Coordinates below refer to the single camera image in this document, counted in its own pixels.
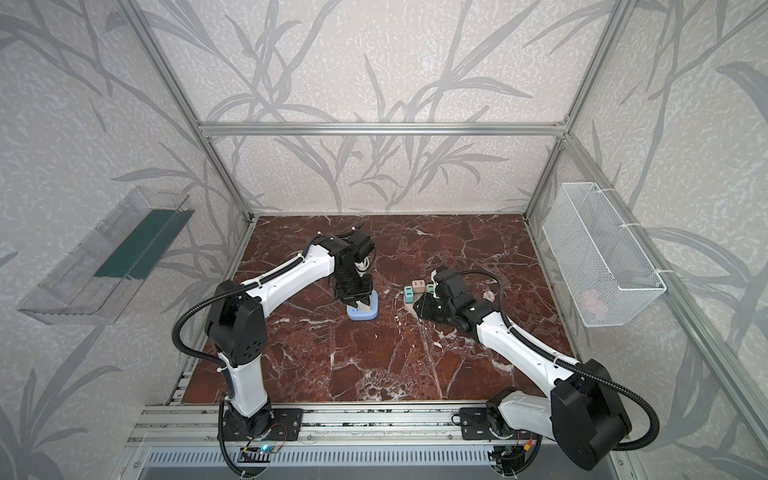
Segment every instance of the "red marble surface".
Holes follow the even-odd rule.
[[[359,217],[261,217],[235,281],[257,276],[303,249],[317,233],[341,233]],[[519,215],[371,216],[379,316],[355,322],[333,299],[328,280],[308,286],[267,318],[262,357],[273,402],[488,399],[507,386],[541,395],[498,354],[453,327],[420,322],[402,306],[402,288],[437,266],[484,268],[506,282],[505,308],[527,331],[571,354]],[[493,280],[466,276],[475,297]],[[215,403],[225,393],[213,364],[201,362],[185,403]]]

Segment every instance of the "leaf pattern wallpaper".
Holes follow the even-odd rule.
[[[575,129],[764,393],[766,51],[768,2],[638,2]],[[584,178],[564,156],[531,225],[577,348],[652,392],[662,430],[638,453],[648,478],[768,478],[768,460],[663,300],[626,326],[583,327],[541,233],[567,181]],[[644,428],[642,413],[630,414]]]
[[[0,477],[106,478],[180,367],[170,328],[246,226],[115,5],[0,5]],[[48,326],[19,301],[135,186],[195,210],[114,325]],[[187,340],[195,328],[184,335]]]
[[[613,0],[172,2],[144,15],[204,121],[561,121]],[[520,213],[549,137],[214,139],[257,212]]]

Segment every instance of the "white wire basket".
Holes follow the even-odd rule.
[[[543,225],[585,326],[619,326],[667,290],[597,184],[562,184]]]

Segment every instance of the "clear plastic tray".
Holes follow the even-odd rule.
[[[188,197],[134,188],[18,309],[48,324],[114,323],[189,220]]]

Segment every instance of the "green panel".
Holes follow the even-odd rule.
[[[115,249],[95,276],[145,280],[165,250],[187,224],[194,210],[152,210]]]

